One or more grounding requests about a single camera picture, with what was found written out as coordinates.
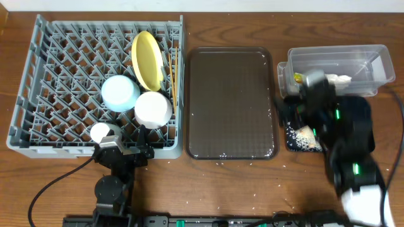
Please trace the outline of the white bowl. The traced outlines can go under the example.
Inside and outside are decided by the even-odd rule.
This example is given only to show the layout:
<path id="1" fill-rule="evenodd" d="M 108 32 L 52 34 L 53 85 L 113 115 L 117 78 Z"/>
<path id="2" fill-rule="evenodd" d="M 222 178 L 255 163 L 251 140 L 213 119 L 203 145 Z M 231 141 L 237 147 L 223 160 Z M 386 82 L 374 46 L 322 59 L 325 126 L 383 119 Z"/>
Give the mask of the white bowl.
<path id="1" fill-rule="evenodd" d="M 172 116 L 172 105 L 161 93 L 148 91 L 139 96 L 134 107 L 136 121 L 147 129 L 158 129 Z"/>

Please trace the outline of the green orange snack wrapper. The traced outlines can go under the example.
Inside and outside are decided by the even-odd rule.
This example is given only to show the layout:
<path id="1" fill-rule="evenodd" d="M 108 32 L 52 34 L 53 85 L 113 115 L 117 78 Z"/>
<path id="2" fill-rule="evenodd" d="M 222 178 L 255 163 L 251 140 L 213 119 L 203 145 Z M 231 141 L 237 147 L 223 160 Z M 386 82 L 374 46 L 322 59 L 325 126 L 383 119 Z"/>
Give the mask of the green orange snack wrapper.
<path id="1" fill-rule="evenodd" d="M 303 83 L 304 75 L 301 73 L 294 73 L 294 79 L 296 83 Z"/>

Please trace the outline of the white cup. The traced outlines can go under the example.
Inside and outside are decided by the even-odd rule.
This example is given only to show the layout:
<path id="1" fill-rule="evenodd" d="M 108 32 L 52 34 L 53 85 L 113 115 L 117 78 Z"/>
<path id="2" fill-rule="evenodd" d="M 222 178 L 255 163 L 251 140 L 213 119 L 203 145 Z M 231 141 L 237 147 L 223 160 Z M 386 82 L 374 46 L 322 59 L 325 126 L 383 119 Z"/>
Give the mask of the white cup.
<path id="1" fill-rule="evenodd" d="M 110 131 L 114 132 L 114 135 L 122 137 L 121 128 L 108 123 L 99 122 L 94 124 L 90 129 L 90 137 L 92 141 L 95 141 L 99 144 L 103 137 L 107 136 Z"/>

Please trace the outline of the light blue bowl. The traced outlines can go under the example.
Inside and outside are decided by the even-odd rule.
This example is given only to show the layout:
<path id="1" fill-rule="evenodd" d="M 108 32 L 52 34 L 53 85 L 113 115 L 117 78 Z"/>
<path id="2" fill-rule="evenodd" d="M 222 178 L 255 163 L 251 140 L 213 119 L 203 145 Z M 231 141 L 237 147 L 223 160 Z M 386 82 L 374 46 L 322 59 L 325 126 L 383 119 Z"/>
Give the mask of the light blue bowl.
<path id="1" fill-rule="evenodd" d="M 134 108 L 140 95 L 139 86 L 123 75 L 115 75 L 106 79 L 101 89 L 105 106 L 114 112 L 126 112 Z"/>

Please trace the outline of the yellow plate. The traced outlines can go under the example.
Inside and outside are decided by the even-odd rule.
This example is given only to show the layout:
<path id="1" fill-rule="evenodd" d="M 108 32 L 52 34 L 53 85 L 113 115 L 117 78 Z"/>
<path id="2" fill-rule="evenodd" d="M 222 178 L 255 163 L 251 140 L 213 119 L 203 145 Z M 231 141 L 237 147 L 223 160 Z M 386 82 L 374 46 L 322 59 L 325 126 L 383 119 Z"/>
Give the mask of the yellow plate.
<path id="1" fill-rule="evenodd" d="M 135 76 L 144 89 L 158 91 L 163 81 L 162 53 L 154 36 L 142 31 L 135 36 L 131 47 L 131 60 Z"/>

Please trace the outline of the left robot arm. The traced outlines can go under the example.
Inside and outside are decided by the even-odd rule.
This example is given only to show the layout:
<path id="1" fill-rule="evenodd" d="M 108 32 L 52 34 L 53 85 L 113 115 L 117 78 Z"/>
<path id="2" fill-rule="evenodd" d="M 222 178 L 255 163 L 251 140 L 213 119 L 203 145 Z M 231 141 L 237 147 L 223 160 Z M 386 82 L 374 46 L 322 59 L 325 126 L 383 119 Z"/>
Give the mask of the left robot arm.
<path id="1" fill-rule="evenodd" d="M 113 125 L 99 123 L 91 131 L 97 143 L 92 154 L 94 162 L 111 170 L 95 185 L 97 198 L 92 226 L 134 226 L 136 219 L 131 214 L 131 200 L 135 169 L 148 165 L 155 152 L 141 125 L 138 140 L 133 150 L 126 148 L 121 132 Z"/>

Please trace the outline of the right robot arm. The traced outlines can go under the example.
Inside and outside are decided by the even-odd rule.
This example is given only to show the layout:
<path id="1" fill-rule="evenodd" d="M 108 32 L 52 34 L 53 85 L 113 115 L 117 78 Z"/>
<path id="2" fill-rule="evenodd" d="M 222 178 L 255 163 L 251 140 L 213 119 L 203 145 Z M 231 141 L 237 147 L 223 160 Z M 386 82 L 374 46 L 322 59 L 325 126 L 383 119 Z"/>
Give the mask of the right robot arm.
<path id="1" fill-rule="evenodd" d="M 371 108 L 361 96 L 338 96 L 327 79 L 276 100 L 281 124 L 308 127 L 324 154 L 328 180 L 351 222 L 394 226 L 388 187 L 371 153 Z"/>

